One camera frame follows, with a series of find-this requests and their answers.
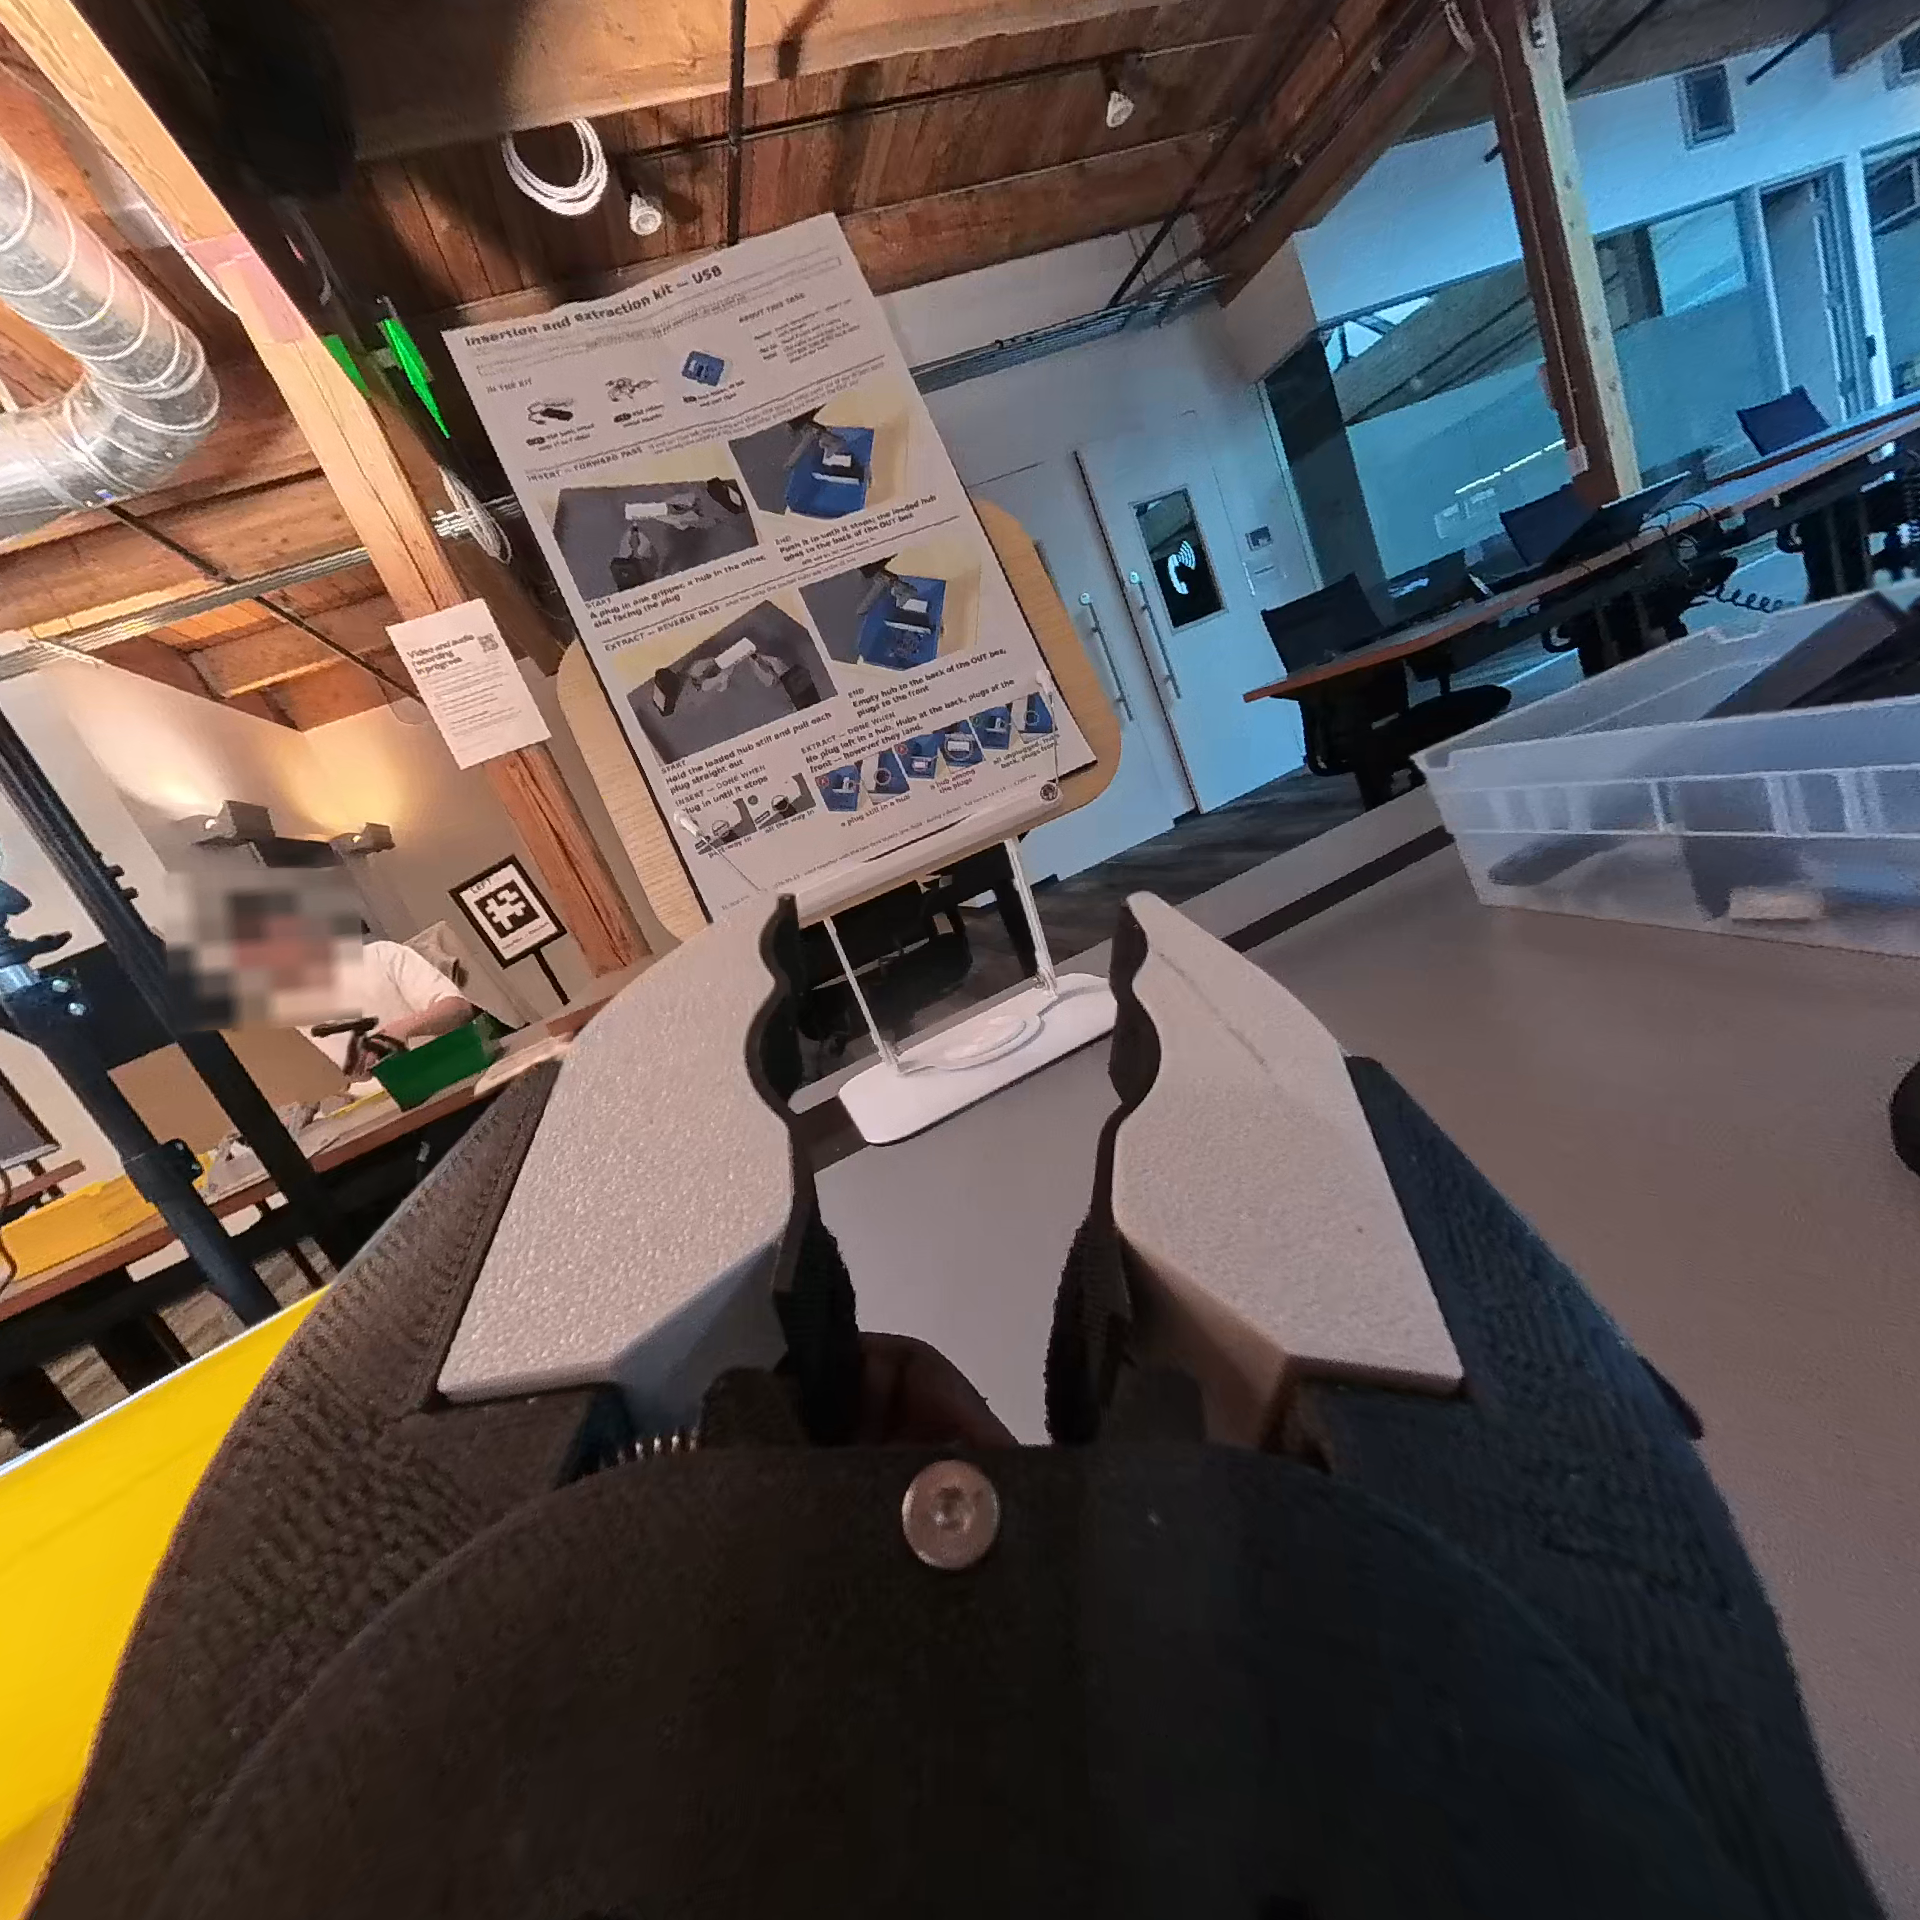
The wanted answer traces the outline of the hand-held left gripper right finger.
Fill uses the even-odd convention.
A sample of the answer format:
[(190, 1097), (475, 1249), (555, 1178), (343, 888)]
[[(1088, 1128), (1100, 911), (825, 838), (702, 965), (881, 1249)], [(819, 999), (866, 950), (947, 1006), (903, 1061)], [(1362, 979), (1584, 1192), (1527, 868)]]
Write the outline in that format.
[(1331, 1032), (1149, 892), (1119, 908), (1111, 990), (1118, 1112), (1054, 1298), (1049, 1437), (1169, 1408), (1276, 1442), (1312, 1384), (1454, 1402), (1467, 1369)]

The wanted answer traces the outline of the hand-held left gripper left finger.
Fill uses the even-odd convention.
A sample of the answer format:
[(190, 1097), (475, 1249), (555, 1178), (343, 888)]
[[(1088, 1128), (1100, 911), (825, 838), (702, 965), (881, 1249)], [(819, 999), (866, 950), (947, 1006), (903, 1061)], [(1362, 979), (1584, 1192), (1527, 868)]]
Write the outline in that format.
[(655, 1437), (726, 1373), (771, 1369), (808, 1439), (851, 1439), (856, 1293), (789, 1112), (796, 957), (796, 900), (753, 895), (573, 1039), (446, 1344), (446, 1402), (613, 1389)]

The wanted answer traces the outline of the yellow plastic bin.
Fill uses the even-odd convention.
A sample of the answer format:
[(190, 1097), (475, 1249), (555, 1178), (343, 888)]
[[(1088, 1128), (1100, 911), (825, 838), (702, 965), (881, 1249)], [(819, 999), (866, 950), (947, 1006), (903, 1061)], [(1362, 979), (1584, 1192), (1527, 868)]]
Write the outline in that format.
[(191, 1489), (322, 1293), (2, 1467), (2, 1918), (70, 1814), (118, 1660)]

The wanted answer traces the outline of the small green bin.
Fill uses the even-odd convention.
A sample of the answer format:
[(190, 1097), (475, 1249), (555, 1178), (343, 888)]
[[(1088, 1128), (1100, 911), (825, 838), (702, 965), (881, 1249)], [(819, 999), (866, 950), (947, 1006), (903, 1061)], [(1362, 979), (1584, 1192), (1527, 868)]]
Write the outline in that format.
[(422, 1112), (445, 1091), (475, 1080), (499, 1055), (499, 1030), (491, 1016), (473, 1016), (437, 1039), (409, 1045), (371, 1067), (375, 1084), (405, 1113)]

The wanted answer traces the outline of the wooden work table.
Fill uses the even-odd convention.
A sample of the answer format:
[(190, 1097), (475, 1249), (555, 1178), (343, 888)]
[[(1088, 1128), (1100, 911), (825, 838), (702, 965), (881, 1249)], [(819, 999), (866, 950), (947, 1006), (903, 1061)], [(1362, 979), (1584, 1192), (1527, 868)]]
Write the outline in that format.
[[(364, 1101), (352, 1113), (330, 1117), (322, 1123), (322, 1140), (310, 1153), (310, 1169), (321, 1178), (322, 1192), (330, 1195), (343, 1178), (336, 1175), (338, 1165), (359, 1165), (375, 1153), (384, 1153), (395, 1140), (411, 1140), (414, 1132), (455, 1117), (467, 1113), (494, 1091), (499, 1091), (516, 1071), (527, 1071), (521, 1057), (538, 1053), (545, 1042), (569, 1039), (581, 1032), (608, 1002), (578, 1002), (569, 1014), (557, 1014), (531, 1030), (504, 1042), (499, 1061), (470, 1075), (425, 1104), (400, 1112), (393, 1097)], [(70, 1262), (47, 1267), (38, 1275), (24, 1278), (2, 1289), (2, 1322), (24, 1321), (29, 1310), (42, 1310), (85, 1285), (102, 1278), (124, 1278), (134, 1265), (153, 1262), (159, 1253), (179, 1253), (183, 1241), (159, 1223), (149, 1219), (113, 1241), (102, 1241), (85, 1249)]]

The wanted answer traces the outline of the black and white marker sign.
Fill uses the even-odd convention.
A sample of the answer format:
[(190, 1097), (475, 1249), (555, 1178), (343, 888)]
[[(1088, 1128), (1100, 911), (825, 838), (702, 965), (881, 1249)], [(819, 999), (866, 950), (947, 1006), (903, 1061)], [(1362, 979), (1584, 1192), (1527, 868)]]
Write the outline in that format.
[(560, 1010), (572, 1006), (549, 950), (569, 941), (569, 929), (549, 908), (531, 874), (516, 856), (506, 856), (483, 873), (446, 888), (446, 898), (475, 934), (479, 947), (499, 969), (531, 965)]

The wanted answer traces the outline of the black tripod stand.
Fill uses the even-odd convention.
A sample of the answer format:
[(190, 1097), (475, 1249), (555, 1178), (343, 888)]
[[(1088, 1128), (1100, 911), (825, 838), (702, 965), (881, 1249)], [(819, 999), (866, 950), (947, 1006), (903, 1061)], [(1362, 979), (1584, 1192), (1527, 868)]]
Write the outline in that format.
[[(251, 1071), (242, 1067), (236, 1049), (220, 1036), (212, 1018), (191, 1014), (179, 999), (166, 947), (136, 913), (134, 895), (124, 885), (124, 873), (104, 861), (10, 719), (2, 721), (2, 800), (12, 802), (38, 851), (50, 856), (55, 874), (77, 898), (87, 922), (104, 934), (104, 945), (118, 957), (124, 979), (156, 1018), (163, 1039), (179, 1045), (185, 1065), (200, 1075), (242, 1140), (256, 1151), (260, 1169), (288, 1204), (293, 1231), (310, 1238), (325, 1253), (325, 1262), (343, 1270), (355, 1251), (355, 1241), (343, 1227), (343, 1219), (321, 1187), (321, 1175), (288, 1128), (277, 1121), (273, 1104), (251, 1080)], [(156, 1140), (146, 1121), (139, 1121), (130, 1106), (130, 1097), (118, 1091), (87, 1030), (90, 1002), (70, 983), (70, 972), (35, 969), (35, 957), (55, 954), (68, 945), (68, 936), (19, 936), (12, 922), (27, 911), (29, 898), (7, 881), (2, 1026), (50, 1057), (68, 1095), (74, 1095), (74, 1101), (122, 1155), (134, 1189), (156, 1204), (163, 1224), (202, 1275), (202, 1285), (245, 1327), (272, 1321), (272, 1289), (259, 1281), (251, 1262), (236, 1251), (230, 1235), (222, 1227), (210, 1202), (200, 1200), (185, 1169), (185, 1151)]]

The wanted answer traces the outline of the clear plastic organiser box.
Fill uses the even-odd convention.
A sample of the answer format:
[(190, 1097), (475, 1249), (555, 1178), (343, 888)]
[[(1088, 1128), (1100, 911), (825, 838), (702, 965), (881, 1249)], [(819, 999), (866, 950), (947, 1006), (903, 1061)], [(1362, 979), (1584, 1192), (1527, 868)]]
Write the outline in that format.
[(1413, 758), (1482, 906), (1918, 957), (1918, 585), (1691, 634)]

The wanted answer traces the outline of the white paper notice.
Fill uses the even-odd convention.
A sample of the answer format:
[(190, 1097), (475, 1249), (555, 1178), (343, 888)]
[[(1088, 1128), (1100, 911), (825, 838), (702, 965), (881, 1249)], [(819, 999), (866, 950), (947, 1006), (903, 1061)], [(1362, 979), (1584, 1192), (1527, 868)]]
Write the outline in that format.
[(549, 721), (483, 599), (395, 622), (389, 642), (461, 771), (549, 746)]

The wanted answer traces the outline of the black office chair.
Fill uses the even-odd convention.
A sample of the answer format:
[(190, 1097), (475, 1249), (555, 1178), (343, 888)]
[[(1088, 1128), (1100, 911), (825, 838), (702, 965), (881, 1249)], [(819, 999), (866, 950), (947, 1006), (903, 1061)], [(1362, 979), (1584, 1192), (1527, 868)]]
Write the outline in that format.
[[(1282, 672), (1304, 672), (1383, 638), (1382, 616), (1355, 576), (1304, 593), (1282, 606), (1260, 611), (1264, 629)], [(1325, 684), (1293, 697), (1304, 715), (1304, 756), (1319, 777), (1355, 777), (1364, 808), (1389, 802), (1394, 782), (1423, 774), (1413, 756), (1446, 737), (1496, 721), (1509, 707), (1504, 687), (1459, 687), (1439, 675), (1428, 698), (1411, 697), (1408, 662), (1394, 659), (1352, 678)]]

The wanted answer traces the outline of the wooden office desk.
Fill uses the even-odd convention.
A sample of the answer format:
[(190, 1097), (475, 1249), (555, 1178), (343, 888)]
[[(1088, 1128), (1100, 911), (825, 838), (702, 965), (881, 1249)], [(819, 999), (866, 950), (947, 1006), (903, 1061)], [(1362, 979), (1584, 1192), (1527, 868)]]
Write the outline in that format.
[(1451, 675), (1454, 689), (1504, 687), (1510, 691), (1509, 710), (1516, 710), (1516, 684), (1527, 670), (1547, 665), (1547, 659), (1573, 659), (1578, 672), (1592, 678), (1684, 638), (1694, 611), (1721, 605), (1738, 585), (1740, 565), (1738, 549), (1706, 553), (1702, 541), (1684, 540), (1667, 558), (1643, 553), (1620, 567), (1569, 572), (1547, 588), (1516, 585), (1482, 605), (1457, 605), (1383, 629), (1383, 638), (1341, 659), (1293, 675), (1280, 662), (1280, 672), (1244, 691), (1242, 701), (1247, 710), (1285, 701), (1299, 715), (1293, 697), (1402, 659), (1408, 662), (1413, 698), (1433, 697), (1439, 675)]
[(1714, 487), (1721, 546), (1770, 537), (1805, 576), (1805, 601), (1918, 576), (1918, 396), (1797, 442)]

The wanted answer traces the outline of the phone icon door window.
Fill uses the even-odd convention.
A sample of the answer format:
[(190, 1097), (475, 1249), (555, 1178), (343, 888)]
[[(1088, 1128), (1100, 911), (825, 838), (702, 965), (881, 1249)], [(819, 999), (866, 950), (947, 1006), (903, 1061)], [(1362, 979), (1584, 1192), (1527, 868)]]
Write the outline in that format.
[(1133, 503), (1133, 515), (1169, 629), (1180, 634), (1222, 614), (1224, 593), (1190, 493), (1186, 487), (1157, 493)]

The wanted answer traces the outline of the green exit sign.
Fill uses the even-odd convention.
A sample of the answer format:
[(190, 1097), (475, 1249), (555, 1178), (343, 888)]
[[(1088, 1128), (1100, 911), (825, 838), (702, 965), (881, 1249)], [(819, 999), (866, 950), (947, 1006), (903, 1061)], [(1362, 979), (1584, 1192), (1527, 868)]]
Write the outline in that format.
[(400, 322), (393, 300), (375, 305), (371, 347), (352, 347), (336, 330), (322, 332), (321, 339), (362, 396), (371, 396), (371, 376), (382, 376), (395, 396), (405, 396), (417, 414), (437, 427), (442, 442), (450, 442), (450, 427), (433, 388), (433, 372), (427, 370), (417, 339), (409, 332), (409, 322)]

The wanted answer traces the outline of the grey wall lamp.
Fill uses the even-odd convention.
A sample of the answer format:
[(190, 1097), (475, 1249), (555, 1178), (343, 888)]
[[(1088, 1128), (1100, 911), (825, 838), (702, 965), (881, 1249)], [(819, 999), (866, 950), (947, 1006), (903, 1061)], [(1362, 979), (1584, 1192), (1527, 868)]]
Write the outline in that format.
[(343, 868), (395, 849), (395, 832), (384, 823), (362, 823), (332, 837), (293, 837), (273, 825), (267, 808), (242, 800), (195, 808), (177, 820), (177, 829), (202, 851), (251, 851), (263, 868)]

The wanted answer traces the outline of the silver ventilation duct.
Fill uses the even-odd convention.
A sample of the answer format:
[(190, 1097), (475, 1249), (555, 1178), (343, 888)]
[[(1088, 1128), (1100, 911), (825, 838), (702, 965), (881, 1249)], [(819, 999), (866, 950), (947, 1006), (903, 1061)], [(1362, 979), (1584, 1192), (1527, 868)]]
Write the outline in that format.
[(212, 433), (207, 347), (2, 147), (2, 307), (77, 376), (2, 414), (2, 541), (166, 487)]

